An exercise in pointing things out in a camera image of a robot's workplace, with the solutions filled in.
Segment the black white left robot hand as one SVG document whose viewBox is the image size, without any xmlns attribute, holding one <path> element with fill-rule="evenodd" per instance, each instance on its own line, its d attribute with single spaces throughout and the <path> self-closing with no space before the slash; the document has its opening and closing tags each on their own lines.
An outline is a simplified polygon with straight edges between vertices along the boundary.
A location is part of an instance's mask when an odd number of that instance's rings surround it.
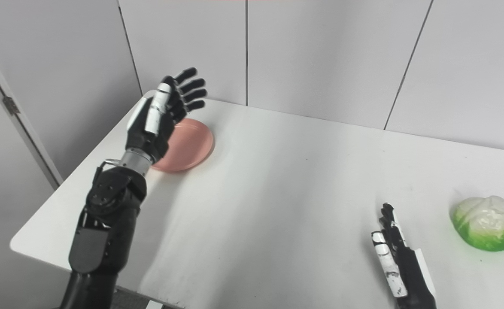
<svg viewBox="0 0 504 309">
<path fill-rule="evenodd" d="M 165 76 L 157 88 L 138 100 L 127 123 L 126 149 L 139 149 L 153 164 L 168 151 L 168 141 L 191 111 L 205 106 L 205 79 L 197 78 L 195 67 L 178 76 Z"/>
</svg>

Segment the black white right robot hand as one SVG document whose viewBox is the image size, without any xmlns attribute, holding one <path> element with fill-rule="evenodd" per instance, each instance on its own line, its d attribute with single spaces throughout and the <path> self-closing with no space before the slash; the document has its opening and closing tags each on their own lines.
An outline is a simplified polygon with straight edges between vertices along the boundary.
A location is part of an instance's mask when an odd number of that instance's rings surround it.
<svg viewBox="0 0 504 309">
<path fill-rule="evenodd" d="M 397 309 L 436 309 L 436 289 L 422 250 L 405 240 L 395 208 L 384 203 L 370 238 Z"/>
</svg>

